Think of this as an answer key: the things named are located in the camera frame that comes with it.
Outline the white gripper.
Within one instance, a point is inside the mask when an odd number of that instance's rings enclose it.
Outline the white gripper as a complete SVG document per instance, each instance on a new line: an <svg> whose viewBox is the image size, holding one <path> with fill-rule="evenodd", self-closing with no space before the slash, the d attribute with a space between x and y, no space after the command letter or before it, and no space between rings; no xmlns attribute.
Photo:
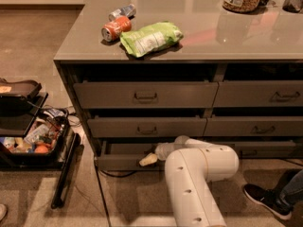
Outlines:
<svg viewBox="0 0 303 227"><path fill-rule="evenodd" d="M168 156L174 151L174 144L173 143L162 143L159 144L154 153L149 153L143 159L139 161L140 166L149 166L157 162L159 159L160 161L165 161Z"/></svg>

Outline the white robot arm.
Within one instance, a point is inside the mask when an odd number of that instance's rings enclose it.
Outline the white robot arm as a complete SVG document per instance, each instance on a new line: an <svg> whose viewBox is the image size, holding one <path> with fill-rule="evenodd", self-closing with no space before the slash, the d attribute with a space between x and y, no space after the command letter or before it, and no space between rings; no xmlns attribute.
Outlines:
<svg viewBox="0 0 303 227"><path fill-rule="evenodd" d="M158 144L139 164L149 166L158 161L165 163L178 227L227 227L208 184L236 174L239 157L235 150L181 135L172 143Z"/></svg>

